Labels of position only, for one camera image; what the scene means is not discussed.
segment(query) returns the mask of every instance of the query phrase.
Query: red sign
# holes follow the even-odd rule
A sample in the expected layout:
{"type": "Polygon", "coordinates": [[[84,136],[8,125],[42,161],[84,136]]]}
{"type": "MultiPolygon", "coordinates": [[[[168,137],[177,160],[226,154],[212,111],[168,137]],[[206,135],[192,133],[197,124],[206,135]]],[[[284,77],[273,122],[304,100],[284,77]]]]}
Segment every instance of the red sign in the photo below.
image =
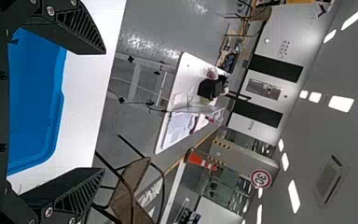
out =
{"type": "Polygon", "coordinates": [[[265,170],[255,170],[251,174],[252,184],[257,189],[267,189],[271,186],[272,176],[265,170]]]}

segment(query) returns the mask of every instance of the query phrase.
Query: recessed light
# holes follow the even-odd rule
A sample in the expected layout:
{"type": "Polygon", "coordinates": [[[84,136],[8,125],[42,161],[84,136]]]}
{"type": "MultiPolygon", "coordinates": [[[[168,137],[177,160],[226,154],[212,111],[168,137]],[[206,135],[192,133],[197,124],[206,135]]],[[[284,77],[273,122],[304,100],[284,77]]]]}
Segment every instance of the recessed light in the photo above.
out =
{"type": "Polygon", "coordinates": [[[298,198],[298,192],[294,180],[290,182],[288,189],[289,189],[290,202],[292,203],[293,213],[297,213],[298,208],[301,205],[301,202],[300,199],[298,198]]]}
{"type": "Polygon", "coordinates": [[[348,113],[350,112],[353,103],[354,100],[351,98],[333,96],[328,104],[328,107],[348,113]]]}
{"type": "Polygon", "coordinates": [[[261,224],[261,218],[263,215],[263,204],[258,205],[257,208],[257,224],[261,224]]]}
{"type": "Polygon", "coordinates": [[[287,168],[289,168],[289,159],[287,158],[286,153],[284,153],[282,156],[282,165],[283,165],[283,170],[286,172],[287,168]]]}
{"type": "Polygon", "coordinates": [[[324,43],[327,43],[329,40],[333,39],[334,36],[336,35],[337,29],[330,32],[325,38],[324,38],[324,43]]]}
{"type": "Polygon", "coordinates": [[[278,144],[278,148],[280,151],[283,151],[283,148],[284,148],[284,144],[283,144],[283,140],[279,140],[279,144],[278,144]]]}
{"type": "Polygon", "coordinates": [[[353,14],[351,17],[349,17],[344,24],[342,24],[341,27],[341,31],[347,29],[348,27],[350,27],[352,24],[354,24],[356,21],[358,20],[358,11],[353,14]]]}
{"type": "Polygon", "coordinates": [[[307,97],[308,97],[308,91],[302,91],[300,93],[300,98],[301,99],[307,99],[307,97]]]}
{"type": "Polygon", "coordinates": [[[258,189],[258,198],[261,199],[263,197],[263,189],[258,189]]]}
{"type": "Polygon", "coordinates": [[[319,101],[321,101],[321,98],[322,98],[322,94],[319,92],[313,92],[310,94],[310,101],[315,104],[318,104],[319,101]]]}

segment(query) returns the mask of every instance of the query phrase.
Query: desk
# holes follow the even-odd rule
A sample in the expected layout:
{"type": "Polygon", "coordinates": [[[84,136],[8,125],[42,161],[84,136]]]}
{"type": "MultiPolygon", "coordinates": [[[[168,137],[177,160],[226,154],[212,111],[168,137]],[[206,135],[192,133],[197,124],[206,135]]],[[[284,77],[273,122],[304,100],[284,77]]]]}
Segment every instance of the desk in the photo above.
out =
{"type": "MultiPolygon", "coordinates": [[[[211,68],[215,68],[215,66],[206,63],[205,61],[189,53],[182,52],[179,58],[179,64],[177,64],[176,67],[176,76],[174,78],[173,86],[170,92],[167,111],[173,111],[174,109],[187,106],[187,93],[191,92],[192,89],[197,91],[199,84],[202,82],[202,80],[207,78],[206,74],[211,68]]],[[[219,75],[225,74],[223,70],[218,68],[216,69],[219,75]]],[[[210,105],[215,105],[216,101],[217,99],[214,99],[212,102],[210,102],[210,105]]],[[[161,122],[161,126],[158,131],[158,139],[155,144],[155,154],[159,154],[170,147],[162,146],[169,119],[170,113],[165,113],[163,115],[163,121],[161,122]]],[[[209,121],[205,118],[205,116],[200,115],[195,132],[204,128],[208,123],[209,121]]],[[[179,138],[175,144],[182,141],[186,137],[188,137],[188,135],[179,138]]]]}
{"type": "Polygon", "coordinates": [[[107,54],[79,56],[68,51],[56,150],[48,161],[9,176],[14,191],[23,193],[76,167],[92,166],[126,1],[82,1],[101,32],[107,54]]]}

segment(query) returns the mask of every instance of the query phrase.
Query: room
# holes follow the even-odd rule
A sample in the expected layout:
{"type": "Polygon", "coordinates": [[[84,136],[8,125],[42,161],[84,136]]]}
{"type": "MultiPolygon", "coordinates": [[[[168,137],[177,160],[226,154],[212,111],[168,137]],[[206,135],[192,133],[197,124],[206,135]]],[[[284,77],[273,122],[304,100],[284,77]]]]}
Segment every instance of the room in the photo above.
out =
{"type": "Polygon", "coordinates": [[[355,221],[358,1],[0,1],[0,223],[355,221]]]}

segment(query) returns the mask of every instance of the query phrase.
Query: floor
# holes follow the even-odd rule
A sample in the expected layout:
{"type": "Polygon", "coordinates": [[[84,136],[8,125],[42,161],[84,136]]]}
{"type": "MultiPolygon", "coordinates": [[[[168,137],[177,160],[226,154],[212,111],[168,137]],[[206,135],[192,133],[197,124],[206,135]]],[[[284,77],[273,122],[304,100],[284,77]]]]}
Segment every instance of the floor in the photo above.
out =
{"type": "MultiPolygon", "coordinates": [[[[180,52],[187,51],[208,63],[215,64],[228,24],[237,22],[225,20],[222,15],[234,12],[236,4],[235,0],[128,0],[117,51],[169,64],[176,64],[180,52]]],[[[127,78],[126,74],[128,77],[131,76],[131,68],[120,66],[115,61],[112,75],[127,78]]],[[[156,82],[157,78],[143,77],[140,85],[153,89],[156,82]]],[[[109,89],[119,94],[125,94],[129,90],[113,79],[109,89]]],[[[213,125],[207,126],[156,156],[153,153],[153,146],[160,122],[161,118],[147,114],[143,110],[106,99],[96,149],[115,167],[137,159],[136,155],[117,138],[116,134],[119,133],[128,138],[146,156],[152,157],[154,163],[162,170],[166,170],[215,128],[213,125]]],[[[94,166],[102,167],[102,164],[94,160],[94,166]]],[[[145,189],[157,178],[156,172],[148,172],[140,189],[145,189]]],[[[113,175],[107,173],[104,184],[114,186],[116,181],[113,175]]],[[[109,194],[109,191],[99,192],[96,202],[107,203],[109,194]]],[[[110,222],[91,211],[88,223],[110,222]]]]}

